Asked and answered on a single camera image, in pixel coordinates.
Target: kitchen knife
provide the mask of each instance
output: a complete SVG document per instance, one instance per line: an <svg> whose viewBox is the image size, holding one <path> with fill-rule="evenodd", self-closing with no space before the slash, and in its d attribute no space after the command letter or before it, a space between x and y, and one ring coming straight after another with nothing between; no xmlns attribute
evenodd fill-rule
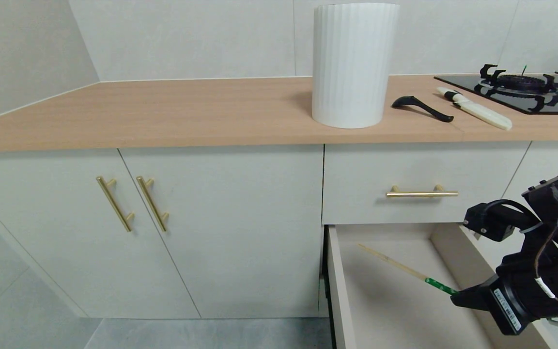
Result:
<svg viewBox="0 0 558 349"><path fill-rule="evenodd" d="M462 93L444 87L437 88L436 90L447 100L453 102L454 106L459 107L474 117L477 117L481 121L485 121L492 126L502 128L506 131L512 128L512 121L510 119L507 119L507 117L504 117L494 110L471 101Z"/></svg>

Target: green tape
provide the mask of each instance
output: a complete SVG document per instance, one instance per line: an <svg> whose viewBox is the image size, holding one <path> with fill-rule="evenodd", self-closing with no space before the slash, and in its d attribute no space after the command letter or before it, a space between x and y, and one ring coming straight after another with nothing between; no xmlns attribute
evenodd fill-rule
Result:
<svg viewBox="0 0 558 349"><path fill-rule="evenodd" d="M449 286L443 285L442 283L439 283L438 281L432 279L432 278L427 278L425 279L425 282L436 287L437 289L440 289L443 292L446 292L448 294L454 294L454 293L458 293L458 291L452 289Z"/></svg>

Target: floor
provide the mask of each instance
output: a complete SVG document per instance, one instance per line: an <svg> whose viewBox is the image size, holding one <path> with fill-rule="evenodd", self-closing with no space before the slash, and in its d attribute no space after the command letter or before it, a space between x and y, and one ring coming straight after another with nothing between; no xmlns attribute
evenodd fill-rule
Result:
<svg viewBox="0 0 558 349"><path fill-rule="evenodd" d="M85 349L331 349L328 318L105 319Z"/></svg>

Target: barcode label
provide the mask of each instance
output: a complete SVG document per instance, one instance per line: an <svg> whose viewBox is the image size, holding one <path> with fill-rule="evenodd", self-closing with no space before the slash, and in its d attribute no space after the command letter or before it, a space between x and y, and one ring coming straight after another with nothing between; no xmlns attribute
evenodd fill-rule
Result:
<svg viewBox="0 0 558 349"><path fill-rule="evenodd" d="M509 318L511 324L514 326L516 331L518 331L522 325L520 325L520 321L518 321L516 314L514 314L512 307L510 307L510 304L507 303L507 300L503 297L503 292L497 288L494 290L494 296L496 296L496 300L498 300L498 303L503 307L503 311L507 314L507 318Z"/></svg>

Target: wooden countertop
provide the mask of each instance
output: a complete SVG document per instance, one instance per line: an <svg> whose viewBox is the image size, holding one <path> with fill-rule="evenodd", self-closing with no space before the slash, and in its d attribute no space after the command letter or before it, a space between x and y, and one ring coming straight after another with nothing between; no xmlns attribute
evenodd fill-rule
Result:
<svg viewBox="0 0 558 349"><path fill-rule="evenodd" d="M0 152L81 148L312 143L558 141L558 115L525 115L467 94L513 122L490 126L436 95L432 75L389 79L383 121L344 130L311 115L311 78L103 82L0 116ZM456 118L392 109L415 95Z"/></svg>

